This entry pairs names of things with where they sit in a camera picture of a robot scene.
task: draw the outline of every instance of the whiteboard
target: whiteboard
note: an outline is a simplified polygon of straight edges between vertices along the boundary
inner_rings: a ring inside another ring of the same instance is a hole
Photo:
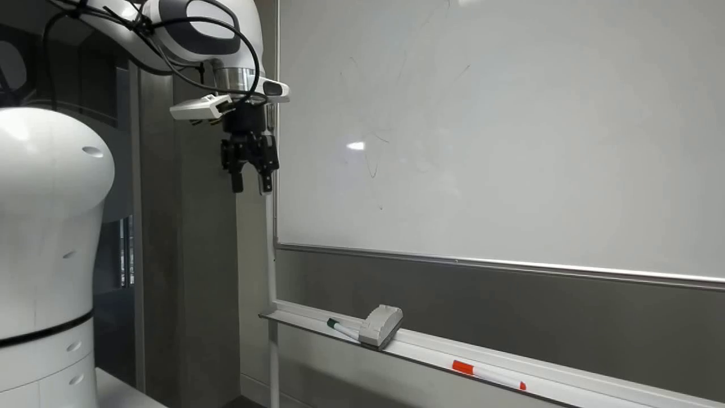
[[[280,0],[278,242],[725,283],[722,0]]]

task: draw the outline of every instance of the marker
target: marker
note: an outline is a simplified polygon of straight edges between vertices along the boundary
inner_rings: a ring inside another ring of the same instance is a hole
[[[353,334],[350,329],[341,326],[339,319],[328,318],[325,326],[341,334],[344,338],[358,342],[358,334]]]
[[[509,388],[509,389],[519,389],[519,393],[529,393],[527,382],[526,380],[519,380],[519,382],[509,382],[509,380],[502,380],[502,378],[492,378],[492,377],[483,377],[474,362],[467,362],[467,361],[452,361],[451,362],[451,370],[460,377],[468,377],[468,378],[477,378],[477,380],[485,380],[485,382],[495,382],[495,385],[502,385],[502,388]]]

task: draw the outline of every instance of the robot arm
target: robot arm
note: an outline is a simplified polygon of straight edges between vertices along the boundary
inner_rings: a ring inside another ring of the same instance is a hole
[[[289,89],[268,79],[260,64],[262,33],[253,0],[50,0],[65,14],[115,40],[140,67],[211,90],[202,100],[169,107],[177,120],[225,120],[229,141],[221,166],[242,190],[242,167],[251,164],[271,190],[277,164],[274,137],[265,125],[265,104],[280,103]],[[184,78],[180,67],[218,61],[221,89]]]

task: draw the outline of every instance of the whiteboard eraser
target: whiteboard eraser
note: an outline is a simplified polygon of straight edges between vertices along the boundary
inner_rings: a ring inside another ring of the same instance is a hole
[[[361,326],[358,342],[371,350],[384,350],[400,329],[402,310],[381,304]]]

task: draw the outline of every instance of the gray wall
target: gray wall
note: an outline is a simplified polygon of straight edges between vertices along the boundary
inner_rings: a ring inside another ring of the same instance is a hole
[[[234,194],[221,131],[171,123],[171,103],[168,78],[140,75],[140,385],[171,408],[218,408],[239,377]]]

